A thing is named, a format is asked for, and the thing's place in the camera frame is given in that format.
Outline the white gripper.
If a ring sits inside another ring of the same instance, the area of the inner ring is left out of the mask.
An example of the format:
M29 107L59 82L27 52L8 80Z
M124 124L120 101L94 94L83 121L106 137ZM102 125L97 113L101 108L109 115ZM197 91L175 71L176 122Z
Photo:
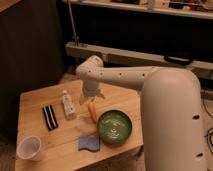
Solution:
M81 94L79 98L80 105L83 105L87 101L87 97L105 99L104 94L100 91L99 83L96 81L84 80L82 92L83 94Z

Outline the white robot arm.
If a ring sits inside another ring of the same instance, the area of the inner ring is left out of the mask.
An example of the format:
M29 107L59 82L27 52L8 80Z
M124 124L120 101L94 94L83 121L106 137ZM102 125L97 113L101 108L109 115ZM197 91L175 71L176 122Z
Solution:
M106 68L91 56L76 69L84 96L101 82L140 93L146 171L206 171L200 82L174 67Z

